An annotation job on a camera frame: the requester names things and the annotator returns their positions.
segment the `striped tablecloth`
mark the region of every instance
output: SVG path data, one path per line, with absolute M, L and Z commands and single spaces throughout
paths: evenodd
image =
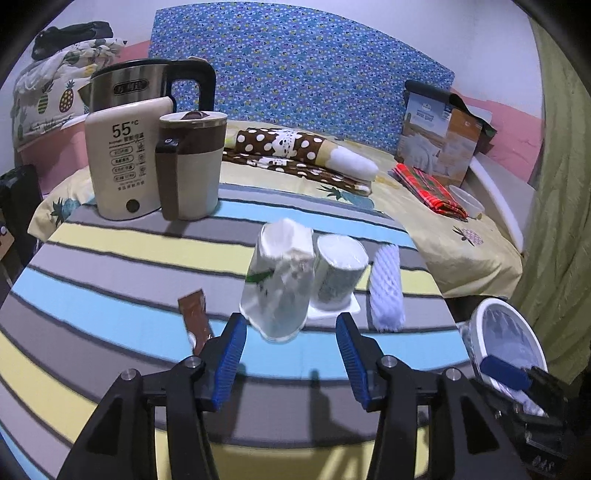
M 222 331 L 238 311 L 261 226 L 283 217 L 358 238 L 370 260 L 383 243 L 399 245 L 404 331 L 373 330 L 369 269 L 355 293 L 358 326 L 413 368 L 471 370 L 421 255 L 381 213 L 230 184 L 220 187 L 214 215 L 198 222 L 170 223 L 160 212 L 111 222 L 83 206 L 40 249 L 0 310 L 0 433 L 31 479 L 57 476 L 121 371 L 149 374 L 190 355 L 179 297 L 202 288 L 212 328 Z M 334 325 L 334 318 L 310 322 L 283 345 L 248 328 L 232 398 L 206 419 L 222 480 L 365 477 L 378 416 L 353 399 Z M 156 416 L 158 474 L 169 478 L 164 412 Z M 420 435 L 418 472 L 425 462 Z

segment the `electric kettle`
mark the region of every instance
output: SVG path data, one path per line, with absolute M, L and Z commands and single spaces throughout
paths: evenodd
M 164 96 L 172 98 L 175 80 L 195 80 L 199 85 L 198 110 L 213 110 L 216 72 L 207 60 L 192 58 L 131 60 L 94 72 L 90 77 L 90 111 Z

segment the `green curtain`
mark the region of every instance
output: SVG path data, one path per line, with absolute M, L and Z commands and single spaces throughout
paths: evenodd
M 556 42 L 532 22 L 545 141 L 524 272 L 511 303 L 538 336 L 553 375 L 570 383 L 591 340 L 591 98 Z

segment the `red plaid cloth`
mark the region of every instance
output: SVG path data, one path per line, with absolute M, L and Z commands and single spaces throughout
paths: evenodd
M 467 221 L 464 208 L 431 175 L 418 168 L 408 168 L 403 163 L 396 165 L 391 174 L 435 213 Z

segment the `kettle logo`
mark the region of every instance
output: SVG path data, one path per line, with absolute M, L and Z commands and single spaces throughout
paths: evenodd
M 148 88 L 149 84 L 149 81 L 146 79 L 118 83 L 113 87 L 113 93 L 115 95 L 127 95 L 128 93 L 141 92 L 142 90 Z

